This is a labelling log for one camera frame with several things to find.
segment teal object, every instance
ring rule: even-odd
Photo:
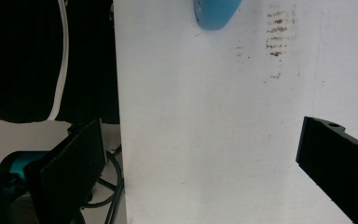
[[[48,152],[47,151],[24,151],[22,152],[10,167],[10,173],[18,174],[21,179],[25,180],[25,174],[22,170],[31,161],[38,161],[42,159]]]
[[[194,0],[197,23],[205,30],[222,29],[242,0]]]

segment black wire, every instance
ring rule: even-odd
[[[113,153],[106,151],[106,156],[107,156],[107,159],[110,160],[113,163],[113,165],[115,166],[115,170],[117,173],[117,185],[118,185],[120,182],[122,182],[122,179],[123,179],[120,165],[118,164],[117,160],[115,159],[115,156]],[[114,191],[114,193],[111,196],[109,196],[106,200],[104,200],[100,203],[85,203],[82,205],[82,208],[98,208],[98,207],[105,206],[109,203],[112,203],[114,201],[115,195],[117,192],[117,187],[101,178],[99,178],[97,182],[100,183],[101,185],[105,186],[106,188],[111,189],[112,191]]]
[[[99,183],[100,185],[106,187],[107,189],[111,189],[112,191],[115,191],[116,190],[116,185],[113,185],[109,182],[107,182],[106,180],[102,179],[102,178],[99,178],[97,180],[97,183]]]
[[[120,204],[120,199],[121,199],[123,190],[124,190],[124,179],[122,179],[120,181],[120,184],[117,187],[117,191],[115,192],[115,199],[110,204],[109,211],[106,216],[105,224],[115,223],[115,220],[117,217],[118,206]]]
[[[122,152],[122,148],[121,145],[118,146],[118,148],[116,148],[116,150],[113,152],[113,157],[116,157],[118,154],[120,154]]]
[[[124,189],[124,179],[121,173],[121,169],[120,166],[118,165],[118,162],[116,161],[115,155],[116,153],[107,153],[107,157],[110,161],[112,161],[113,164],[117,165],[117,190],[115,191],[115,193],[113,194],[114,199],[112,200],[110,207],[109,207],[109,211],[107,213],[106,216],[106,220],[105,220],[105,224],[112,224],[114,223],[116,216],[117,216],[117,208],[118,208],[118,203],[120,201],[120,197],[122,194],[122,191]]]

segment white board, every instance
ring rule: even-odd
[[[358,1],[115,0],[129,223],[351,223],[295,162],[304,116],[358,138]]]

